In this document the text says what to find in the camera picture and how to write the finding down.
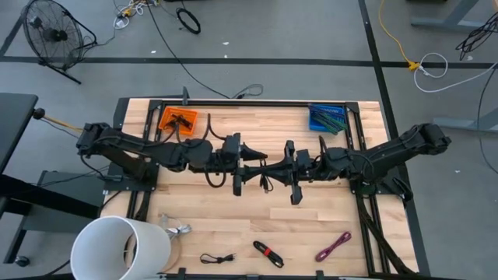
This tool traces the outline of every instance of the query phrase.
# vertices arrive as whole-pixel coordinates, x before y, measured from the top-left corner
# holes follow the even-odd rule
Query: white container
[[[128,238],[137,250],[128,269],[123,258]],[[164,229],[119,216],[96,219],[79,233],[71,250],[71,269],[77,280],[137,280],[160,272],[171,253]]]

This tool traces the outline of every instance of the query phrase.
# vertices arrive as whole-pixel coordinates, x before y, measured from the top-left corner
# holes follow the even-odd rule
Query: fan stand
[[[92,32],[92,30],[89,30],[89,29],[88,29],[86,26],[84,26],[84,25],[83,25],[80,21],[78,21],[77,19],[75,19],[75,18],[72,16],[72,14],[71,14],[70,12],[65,12],[65,14],[66,14],[66,16],[68,16],[68,17],[70,17],[72,20],[74,20],[76,23],[78,23],[78,25],[80,25],[81,27],[83,27],[86,31],[88,31],[88,32],[92,35],[92,37],[93,37],[93,40],[92,40],[90,43],[88,43],[88,44],[84,44],[84,45],[82,45],[81,47],[77,47],[77,48],[76,48],[76,50],[77,50],[77,49],[83,49],[83,48],[86,48],[86,47],[92,47],[92,46],[97,45],[97,42],[96,42],[96,35],[95,35],[95,33],[94,33],[94,32]],[[42,60],[42,59],[40,59],[40,60],[38,61],[38,64],[39,64],[39,65],[42,65],[42,66],[46,66],[46,67],[48,67],[48,68],[50,68],[50,69],[52,69],[52,70],[56,71],[57,73],[59,73],[59,74],[63,75],[64,77],[66,77],[66,78],[68,78],[68,79],[72,80],[73,82],[76,82],[77,84],[81,85],[81,82],[80,82],[77,78],[75,78],[75,77],[71,76],[70,74],[68,74],[68,73],[66,72],[66,71],[68,70],[68,68],[66,68],[66,69],[64,69],[64,70],[57,69],[57,68],[55,68],[54,66],[52,66],[52,65],[48,64],[46,61],[44,61],[44,60]]]

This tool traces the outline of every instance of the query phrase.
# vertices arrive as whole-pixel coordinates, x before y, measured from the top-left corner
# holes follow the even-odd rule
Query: wooden tabletop
[[[142,137],[148,104],[147,99],[130,100],[124,133]],[[386,142],[379,103],[359,102],[359,107],[367,148]],[[296,150],[308,149],[312,157],[319,154],[319,135],[324,137],[328,147],[346,147],[344,131],[337,136],[310,131],[306,107],[189,106],[188,109],[199,112],[193,137],[202,137],[207,113],[210,113],[216,134],[240,132],[242,142],[268,154],[268,164],[282,159],[286,140],[293,140]],[[354,123],[350,126],[353,136],[356,135]],[[212,135],[208,140],[215,149],[221,147],[222,142]],[[358,139],[353,137],[353,140],[355,147],[359,147]],[[219,180],[220,177],[212,176],[215,184]],[[232,195],[231,182],[229,175],[225,186],[215,189],[206,183],[204,174],[173,173],[161,168],[147,222],[159,225],[160,215],[164,213],[182,224],[190,224],[193,229],[180,238],[181,254],[179,244],[173,243],[170,263],[165,268],[178,256],[179,259],[169,272],[186,268],[188,274],[315,275],[316,270],[322,270],[325,275],[367,275],[356,200],[347,180],[301,183],[303,200],[299,205],[290,204],[290,188],[275,180],[272,181],[274,191],[265,194],[259,187],[259,178],[254,178],[243,186],[241,197]],[[119,194],[102,215],[125,216],[129,196],[129,192]],[[417,271],[402,201],[394,195],[378,195],[377,200],[386,239],[405,264]],[[351,232],[352,239],[325,261],[315,262],[314,256],[345,231]],[[370,238],[379,271],[377,244],[372,236]],[[255,250],[252,244],[255,240],[271,247],[283,258],[285,266],[277,268]],[[237,256],[233,262],[202,264],[199,256],[203,253],[217,257],[235,253]]]

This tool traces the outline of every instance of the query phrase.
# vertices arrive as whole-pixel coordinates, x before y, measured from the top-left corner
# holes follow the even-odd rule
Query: gray floor
[[[3,1],[0,37],[6,37],[27,0]],[[419,4],[387,0],[384,22],[404,44],[407,55],[419,60],[425,53],[439,52],[458,61],[454,47],[465,38],[448,33],[413,28],[409,16],[445,16],[456,1]],[[112,35],[114,5],[111,0],[74,2],[61,0],[73,14],[96,32],[99,42]],[[401,61],[396,44],[377,22],[380,0],[367,0],[377,47],[382,61]],[[186,2],[202,22],[198,37],[179,30],[179,23],[160,9],[154,14],[171,47],[183,58],[329,58],[370,60],[370,51],[358,3],[346,0],[205,0]],[[178,4],[167,4],[174,11]],[[493,14],[491,1],[482,0],[467,19],[486,20]],[[470,62],[498,60],[493,37]],[[8,56],[33,56],[22,30]],[[117,31],[107,46],[89,52],[90,57],[169,58],[171,54],[154,30],[152,20],[132,18],[130,26]],[[373,68],[311,65],[187,65],[206,84],[233,94],[251,83],[265,86],[263,99],[380,100]],[[434,81],[420,77],[425,88],[438,88],[476,75],[481,70],[450,70]],[[179,65],[81,64],[70,70],[83,81],[81,86],[36,64],[0,63],[0,91],[33,93],[48,114],[81,126],[85,122],[112,121],[117,98],[178,94],[188,87],[193,97],[216,98],[190,79]],[[403,68],[385,68],[384,74],[398,130],[428,122],[433,117],[475,119],[482,77],[443,93],[428,94],[413,85],[412,73]],[[483,113],[498,105],[495,77],[485,97]],[[490,171],[479,151],[476,134],[445,130],[453,140],[443,155],[419,157],[408,163],[416,207],[433,275],[466,279],[491,279],[498,253],[496,174]],[[44,123],[32,121],[15,152],[7,173],[35,181],[42,170],[75,173],[87,169],[75,156],[75,139]],[[498,141],[484,135],[486,155],[498,165]],[[104,166],[93,159],[94,166]],[[0,221],[0,254],[12,238],[18,217]],[[0,278],[41,275],[67,260],[75,236],[30,233],[21,253],[31,258],[28,268],[0,264]]]

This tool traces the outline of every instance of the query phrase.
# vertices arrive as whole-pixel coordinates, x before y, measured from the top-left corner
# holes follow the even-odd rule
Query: orange container
[[[192,136],[194,134],[195,123],[197,122],[197,112],[194,110],[167,107],[163,113],[163,116],[161,117],[159,128],[162,130],[172,130],[173,128],[168,126],[167,124],[170,121],[173,121],[174,119],[178,118],[179,116],[182,116],[185,120],[187,120],[192,124],[190,129],[180,124],[180,134]]]

